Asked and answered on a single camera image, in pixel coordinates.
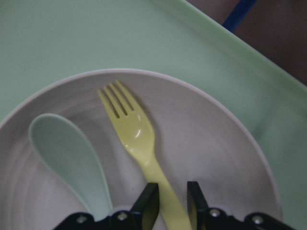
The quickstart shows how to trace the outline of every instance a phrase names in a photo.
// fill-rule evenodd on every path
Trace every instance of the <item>plastic spoon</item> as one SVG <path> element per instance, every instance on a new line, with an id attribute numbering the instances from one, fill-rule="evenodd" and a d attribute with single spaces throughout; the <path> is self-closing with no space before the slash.
<path id="1" fill-rule="evenodd" d="M 43 162 L 78 196 L 95 220 L 113 208 L 103 168 L 85 134 L 71 121 L 55 114 L 36 117 L 30 141 Z"/>

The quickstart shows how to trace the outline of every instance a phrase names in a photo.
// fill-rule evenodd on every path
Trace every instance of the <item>plate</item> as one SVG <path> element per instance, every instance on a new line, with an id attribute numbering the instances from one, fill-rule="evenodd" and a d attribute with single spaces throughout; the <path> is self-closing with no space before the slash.
<path id="1" fill-rule="evenodd" d="M 121 80 L 153 123 L 155 153 L 186 206 L 187 181 L 198 181 L 210 206 L 242 219 L 254 211 L 282 218 L 276 182 L 256 141 L 223 105 L 183 81 L 139 69 L 104 69 L 57 82 L 13 110 L 0 125 L 0 229 L 52 229 L 86 211 L 50 172 L 28 139 L 30 122 L 55 113 L 74 122 L 94 145 L 114 206 L 131 206 L 146 181 L 123 149 L 97 89 Z M 166 229 L 161 217 L 155 229 Z"/>

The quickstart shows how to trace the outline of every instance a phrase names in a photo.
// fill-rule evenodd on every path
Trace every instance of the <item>fork handle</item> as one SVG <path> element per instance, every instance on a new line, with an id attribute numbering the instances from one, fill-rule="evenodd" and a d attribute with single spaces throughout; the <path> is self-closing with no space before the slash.
<path id="1" fill-rule="evenodd" d="M 191 230 L 189 216 L 165 177 L 156 157 L 140 163 L 147 182 L 159 184 L 160 210 L 168 230 Z"/>

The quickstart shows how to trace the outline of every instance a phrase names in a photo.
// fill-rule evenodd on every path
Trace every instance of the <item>plastic fork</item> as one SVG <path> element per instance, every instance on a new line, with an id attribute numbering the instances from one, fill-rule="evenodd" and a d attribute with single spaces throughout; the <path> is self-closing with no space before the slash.
<path id="1" fill-rule="evenodd" d="M 189 216 L 154 154 L 154 128 L 140 105 L 117 80 L 98 90 L 125 150 L 138 162 L 148 182 L 159 184 L 160 210 L 169 230 L 191 230 Z"/>

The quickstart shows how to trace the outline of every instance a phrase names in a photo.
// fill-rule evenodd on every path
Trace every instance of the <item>green tray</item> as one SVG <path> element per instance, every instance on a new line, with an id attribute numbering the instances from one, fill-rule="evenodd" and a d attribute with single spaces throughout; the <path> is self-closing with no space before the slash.
<path id="1" fill-rule="evenodd" d="M 0 54 L 0 119 L 95 69 L 152 70 L 199 87 L 258 141 L 285 223 L 305 229 L 307 87 L 184 0 L 3 0 Z"/>

